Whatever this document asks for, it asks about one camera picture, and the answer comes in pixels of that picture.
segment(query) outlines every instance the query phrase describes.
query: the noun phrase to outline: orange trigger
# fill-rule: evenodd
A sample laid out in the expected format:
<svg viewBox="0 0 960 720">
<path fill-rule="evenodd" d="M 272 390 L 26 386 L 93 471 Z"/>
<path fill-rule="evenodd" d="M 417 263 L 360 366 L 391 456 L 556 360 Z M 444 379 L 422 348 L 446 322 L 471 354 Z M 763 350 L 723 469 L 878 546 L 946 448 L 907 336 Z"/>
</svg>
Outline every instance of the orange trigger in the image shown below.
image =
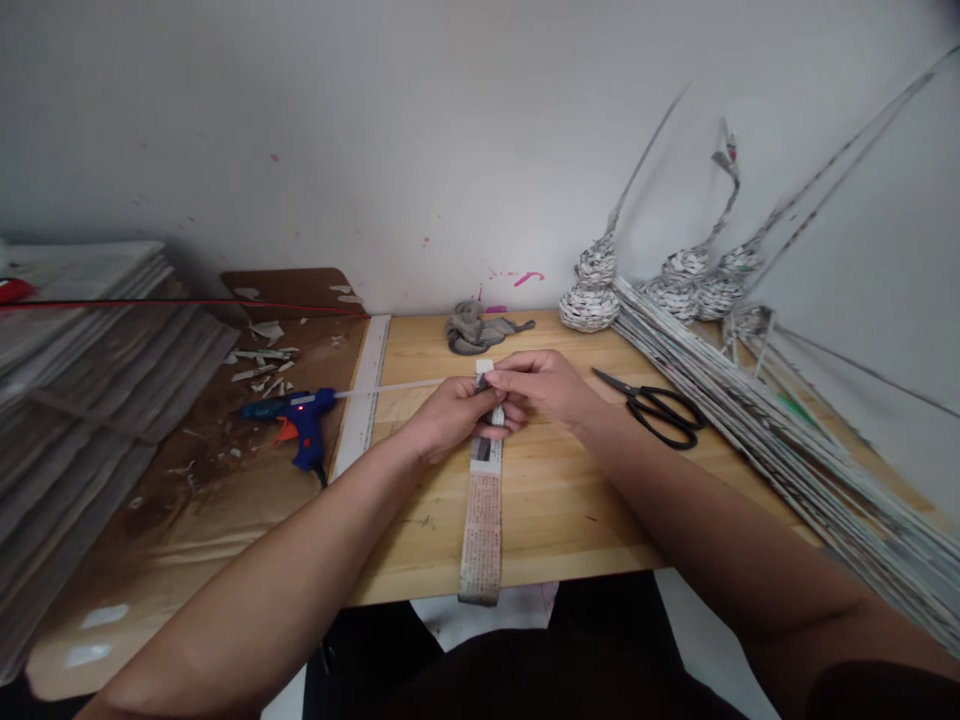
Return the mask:
<svg viewBox="0 0 960 720">
<path fill-rule="evenodd" d="M 287 420 L 287 418 L 282 418 L 283 427 L 280 428 L 280 432 L 277 433 L 277 437 L 273 440 L 273 445 L 276 447 L 286 440 L 293 440 L 295 437 L 299 437 L 300 433 L 297 432 L 297 426 L 292 422 Z"/>
</svg>

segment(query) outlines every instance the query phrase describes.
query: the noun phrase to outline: red cable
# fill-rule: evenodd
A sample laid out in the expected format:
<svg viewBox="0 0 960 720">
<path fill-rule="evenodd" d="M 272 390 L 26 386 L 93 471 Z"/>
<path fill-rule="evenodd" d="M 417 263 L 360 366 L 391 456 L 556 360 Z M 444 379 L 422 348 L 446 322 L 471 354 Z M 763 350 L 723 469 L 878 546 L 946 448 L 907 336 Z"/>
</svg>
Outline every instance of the red cable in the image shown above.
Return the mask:
<svg viewBox="0 0 960 720">
<path fill-rule="evenodd" d="M 192 299 L 145 299 L 145 300 L 43 300 L 39 302 L 11 303 L 0 305 L 2 310 L 41 310 L 44 308 L 81 308 L 81 307 L 126 307 L 131 305 L 245 305 L 248 307 L 279 307 L 293 310 L 327 310 L 340 315 L 369 318 L 366 313 L 344 310 L 343 308 L 317 307 L 315 305 L 294 305 L 292 303 L 269 303 L 256 300 L 192 300 Z"/>
</svg>

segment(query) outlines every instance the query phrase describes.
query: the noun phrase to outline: brown cardboard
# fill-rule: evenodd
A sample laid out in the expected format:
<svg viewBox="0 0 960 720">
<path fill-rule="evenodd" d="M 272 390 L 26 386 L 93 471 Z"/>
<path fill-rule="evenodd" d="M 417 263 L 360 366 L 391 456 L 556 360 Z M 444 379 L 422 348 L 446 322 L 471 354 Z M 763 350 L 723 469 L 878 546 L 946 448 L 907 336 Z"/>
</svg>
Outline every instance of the brown cardboard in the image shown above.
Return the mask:
<svg viewBox="0 0 960 720">
<path fill-rule="evenodd" d="M 273 287 L 263 280 L 271 273 L 258 275 L 261 288 Z M 322 282 L 331 277 L 322 275 Z M 297 295 L 301 290 L 291 291 L 285 301 L 307 299 Z M 284 377 L 295 390 L 350 388 L 366 325 L 347 316 L 281 321 L 286 334 L 277 346 L 300 348 L 296 365 Z M 265 341 L 247 332 L 237 346 L 264 347 Z M 230 415 L 260 397 L 248 389 L 249 382 L 230 382 L 234 373 L 251 367 L 247 360 L 221 366 L 48 614 L 27 664 L 41 699 L 99 690 L 232 557 L 319 491 L 315 475 L 291 464 L 295 441 L 272 446 L 279 423 Z M 328 471 L 343 407 L 341 401 L 322 422 Z M 239 458 L 230 454 L 234 448 Z M 186 474 L 168 472 L 191 460 L 193 489 Z M 82 627 L 92 611 L 122 606 L 127 609 L 113 613 L 123 612 L 119 619 Z M 67 667 L 69 658 L 76 662 L 85 655 L 102 657 Z"/>
<path fill-rule="evenodd" d="M 350 286 L 347 278 L 336 268 L 311 268 L 300 270 L 242 270 L 225 272 L 220 275 L 227 289 L 240 297 L 234 290 L 252 288 L 259 291 L 257 300 L 263 302 L 290 303 L 309 307 L 329 307 L 347 310 L 351 313 L 366 313 L 362 302 L 343 302 L 341 297 L 357 297 L 353 290 L 342 288 Z M 243 309 L 254 322 L 264 320 L 291 320 L 302 317 L 322 317 L 330 315 L 325 310 L 297 310 L 293 308 L 259 308 L 244 305 Z"/>
</svg>

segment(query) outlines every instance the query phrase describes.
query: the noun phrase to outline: scissors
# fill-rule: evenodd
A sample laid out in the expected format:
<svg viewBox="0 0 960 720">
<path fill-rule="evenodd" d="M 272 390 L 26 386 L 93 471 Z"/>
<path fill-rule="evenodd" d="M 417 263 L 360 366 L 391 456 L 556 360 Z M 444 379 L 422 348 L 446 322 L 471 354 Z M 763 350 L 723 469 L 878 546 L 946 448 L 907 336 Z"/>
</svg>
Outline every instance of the scissors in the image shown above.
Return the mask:
<svg viewBox="0 0 960 720">
<path fill-rule="evenodd" d="M 633 413 L 633 416 L 645 427 L 647 430 L 652 432 L 663 442 L 669 445 L 672 448 L 677 450 L 689 450 L 697 446 L 697 430 L 703 430 L 707 426 L 707 418 L 704 417 L 703 413 L 700 411 L 700 408 L 697 407 L 696 403 L 693 402 L 690 398 L 676 393 L 673 390 L 667 390 L 666 388 L 655 388 L 655 387 L 639 387 L 635 388 L 632 385 L 627 385 L 625 382 L 617 380 L 615 377 L 607 375 L 602 370 L 597 370 L 592 368 L 593 372 L 596 373 L 597 377 L 603 380 L 607 385 L 615 387 L 617 390 L 622 392 L 627 396 L 627 407 L 630 408 L 630 412 Z M 663 400 L 661 400 L 658 395 L 663 397 L 671 398 L 675 400 L 684 408 L 690 411 L 690 414 L 693 415 L 693 421 L 688 420 L 683 415 L 678 413 L 672 407 L 667 405 Z M 650 405 L 645 405 L 640 402 L 640 398 L 647 400 L 655 407 Z M 650 421 L 644 417 L 644 414 L 652 415 L 655 418 L 663 420 L 665 423 L 672 425 L 686 438 L 686 442 L 679 442 L 677 440 L 672 440 L 664 435 L 661 435 L 651 424 Z"/>
</svg>

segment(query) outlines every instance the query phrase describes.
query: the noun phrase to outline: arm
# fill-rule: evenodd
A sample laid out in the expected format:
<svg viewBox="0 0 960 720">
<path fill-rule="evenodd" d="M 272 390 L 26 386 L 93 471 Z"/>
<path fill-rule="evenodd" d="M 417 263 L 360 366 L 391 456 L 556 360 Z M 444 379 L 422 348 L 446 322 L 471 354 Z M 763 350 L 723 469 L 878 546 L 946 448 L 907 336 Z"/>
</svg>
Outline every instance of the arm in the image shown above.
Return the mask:
<svg viewBox="0 0 960 720">
<path fill-rule="evenodd" d="M 887 660 L 960 678 L 958 663 L 769 513 L 671 450 L 591 390 L 562 355 L 516 353 L 487 373 L 584 444 L 657 548 L 736 633 L 784 717 L 844 660 Z"/>
<path fill-rule="evenodd" d="M 503 438 L 479 418 L 505 397 L 446 380 L 404 427 L 208 582 L 80 717 L 257 716 L 320 644 L 375 543 L 425 466 L 468 435 Z"/>
</svg>

